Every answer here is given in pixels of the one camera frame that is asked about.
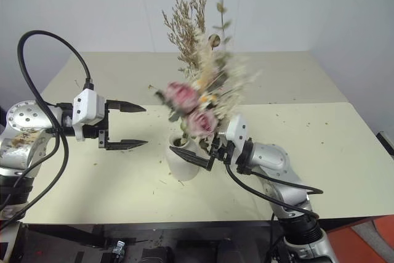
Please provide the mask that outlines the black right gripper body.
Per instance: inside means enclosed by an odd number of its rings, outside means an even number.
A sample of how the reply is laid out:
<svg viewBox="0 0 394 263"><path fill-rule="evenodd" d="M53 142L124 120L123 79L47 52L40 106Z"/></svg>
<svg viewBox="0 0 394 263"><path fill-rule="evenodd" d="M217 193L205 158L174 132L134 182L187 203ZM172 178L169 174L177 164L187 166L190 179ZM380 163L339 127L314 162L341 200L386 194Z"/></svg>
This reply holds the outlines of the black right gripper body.
<svg viewBox="0 0 394 263"><path fill-rule="evenodd" d="M231 160L234 154L234 143L232 141L228 141L226 144L223 144L219 136L214 136L211 149L209 151L209 161L207 163L206 170L211 171L214 161L219 160L225 166L231 165Z"/></svg>

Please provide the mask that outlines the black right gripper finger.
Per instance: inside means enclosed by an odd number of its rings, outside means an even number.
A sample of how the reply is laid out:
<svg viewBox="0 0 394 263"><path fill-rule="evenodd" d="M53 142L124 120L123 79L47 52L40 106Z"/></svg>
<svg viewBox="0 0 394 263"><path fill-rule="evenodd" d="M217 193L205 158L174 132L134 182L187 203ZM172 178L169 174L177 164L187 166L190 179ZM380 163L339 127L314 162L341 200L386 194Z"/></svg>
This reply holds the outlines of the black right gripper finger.
<svg viewBox="0 0 394 263"><path fill-rule="evenodd" d="M195 152L180 147L172 147L172 151L187 163L199 166L205 170L210 170L209 160L198 156Z"/></svg>

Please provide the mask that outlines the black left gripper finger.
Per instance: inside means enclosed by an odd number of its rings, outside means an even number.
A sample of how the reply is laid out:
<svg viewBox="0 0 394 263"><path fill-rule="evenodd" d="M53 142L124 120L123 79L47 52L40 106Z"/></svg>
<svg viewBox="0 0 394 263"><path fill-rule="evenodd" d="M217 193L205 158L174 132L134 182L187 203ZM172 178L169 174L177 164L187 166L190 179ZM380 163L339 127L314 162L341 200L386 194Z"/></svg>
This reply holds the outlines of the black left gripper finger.
<svg viewBox="0 0 394 263"><path fill-rule="evenodd" d="M147 144L145 140L121 140L120 142L108 142L108 150L129 150Z"/></svg>
<svg viewBox="0 0 394 263"><path fill-rule="evenodd" d="M137 113L146 111L146 109L141 107L140 105L120 100L107 100L107 109L119 110L120 112L126 113Z"/></svg>

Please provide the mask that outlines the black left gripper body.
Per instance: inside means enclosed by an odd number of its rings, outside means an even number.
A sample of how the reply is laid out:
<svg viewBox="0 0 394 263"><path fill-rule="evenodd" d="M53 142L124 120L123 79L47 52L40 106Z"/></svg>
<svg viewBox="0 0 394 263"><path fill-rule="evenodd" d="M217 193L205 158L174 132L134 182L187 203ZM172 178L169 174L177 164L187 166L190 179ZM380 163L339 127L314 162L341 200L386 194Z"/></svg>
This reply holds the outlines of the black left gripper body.
<svg viewBox="0 0 394 263"><path fill-rule="evenodd" d="M98 139L98 147L105 150L110 149L109 144L109 108L105 102L105 115L101 121L95 124L84 124L82 127L83 136L86 139Z"/></svg>

